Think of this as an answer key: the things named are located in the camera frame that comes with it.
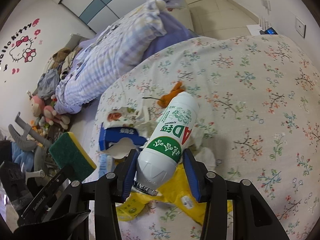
metal screw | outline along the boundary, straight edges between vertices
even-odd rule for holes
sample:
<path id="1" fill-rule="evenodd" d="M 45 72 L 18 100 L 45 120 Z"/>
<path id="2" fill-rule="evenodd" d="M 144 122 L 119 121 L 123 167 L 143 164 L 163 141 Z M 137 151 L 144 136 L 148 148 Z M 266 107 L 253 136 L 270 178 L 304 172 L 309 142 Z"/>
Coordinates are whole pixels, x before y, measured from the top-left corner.
<path id="1" fill-rule="evenodd" d="M 71 182 L 71 186 L 72 187 L 78 187 L 80 184 L 80 181 L 79 180 L 74 180 L 73 182 Z"/>
<path id="2" fill-rule="evenodd" d="M 245 186 L 250 186 L 250 185 L 251 185 L 251 181 L 248 180 L 248 179 L 244 179 L 244 180 L 242 181 L 242 184 L 245 185 Z"/>
<path id="3" fill-rule="evenodd" d="M 107 179 L 113 179 L 116 175 L 113 172 L 109 172 L 106 174 Z"/>
<path id="4" fill-rule="evenodd" d="M 208 178 L 214 178 L 216 176 L 216 174 L 214 173 L 214 172 L 212 172 L 212 171 L 209 171 L 209 172 L 207 172 L 207 177 Z"/>

pink bow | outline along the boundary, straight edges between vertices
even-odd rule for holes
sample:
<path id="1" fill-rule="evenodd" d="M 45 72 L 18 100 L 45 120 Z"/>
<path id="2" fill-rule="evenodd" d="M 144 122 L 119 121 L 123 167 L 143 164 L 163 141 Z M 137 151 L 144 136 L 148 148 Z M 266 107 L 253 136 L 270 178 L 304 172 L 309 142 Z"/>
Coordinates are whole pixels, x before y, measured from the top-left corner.
<path id="1" fill-rule="evenodd" d="M 21 43 L 27 42 L 28 40 L 29 40 L 29 37 L 28 37 L 28 36 L 25 36 L 23 39 L 17 41 L 17 42 L 16 42 L 17 47 L 19 47 Z"/>

baseboard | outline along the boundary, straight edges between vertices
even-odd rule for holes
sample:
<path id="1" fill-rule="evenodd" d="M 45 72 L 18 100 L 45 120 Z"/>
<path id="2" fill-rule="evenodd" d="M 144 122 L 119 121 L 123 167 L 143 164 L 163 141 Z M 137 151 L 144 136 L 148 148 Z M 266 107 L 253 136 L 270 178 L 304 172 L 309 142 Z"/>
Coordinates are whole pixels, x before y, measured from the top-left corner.
<path id="1" fill-rule="evenodd" d="M 259 17 L 250 12 L 248 9 L 244 8 L 240 4 L 236 3 L 233 0 L 227 0 L 228 2 L 232 3 L 234 6 L 236 6 L 239 10 L 243 11 L 246 15 L 248 15 L 252 20 L 254 20 L 257 24 L 259 23 Z"/>

pink plush toy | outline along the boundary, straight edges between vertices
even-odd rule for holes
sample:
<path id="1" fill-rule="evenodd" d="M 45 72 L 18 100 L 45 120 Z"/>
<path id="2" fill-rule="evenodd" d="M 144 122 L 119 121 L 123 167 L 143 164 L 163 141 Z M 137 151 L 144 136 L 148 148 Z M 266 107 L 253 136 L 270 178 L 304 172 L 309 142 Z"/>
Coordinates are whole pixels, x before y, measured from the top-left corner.
<path id="1" fill-rule="evenodd" d="M 56 122 L 62 126 L 63 129 L 68 129 L 68 124 L 70 123 L 70 118 L 66 115 L 59 115 L 57 111 L 53 109 L 52 106 L 46 106 L 44 101 L 38 96 L 31 97 L 30 92 L 31 111 L 34 117 L 38 117 L 40 114 L 43 114 L 45 121 L 49 125 L 53 125 L 53 122 Z"/>

hello kitty wall decal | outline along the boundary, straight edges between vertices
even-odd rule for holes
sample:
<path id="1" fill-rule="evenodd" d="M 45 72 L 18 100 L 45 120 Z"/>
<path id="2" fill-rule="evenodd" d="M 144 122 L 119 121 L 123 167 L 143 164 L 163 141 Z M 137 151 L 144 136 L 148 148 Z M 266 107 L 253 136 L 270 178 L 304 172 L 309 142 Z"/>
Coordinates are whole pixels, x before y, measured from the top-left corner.
<path id="1" fill-rule="evenodd" d="M 37 36 L 41 33 L 39 28 L 35 28 L 39 21 L 39 18 L 35 19 L 32 23 L 29 23 L 23 28 L 19 29 L 15 35 L 11 36 L 11 40 L 9 40 L 2 49 L 0 48 L 0 65 L 1 62 L 6 59 L 4 58 L 5 55 L 8 55 L 11 58 L 10 60 L 12 60 L 14 63 L 21 61 L 24 63 L 32 62 L 33 58 L 37 55 L 36 47 L 33 45 L 33 43 Z M 7 69 L 8 64 L 5 64 L 3 71 Z M 12 74 L 19 73 L 19 70 L 19 68 L 13 68 Z"/>

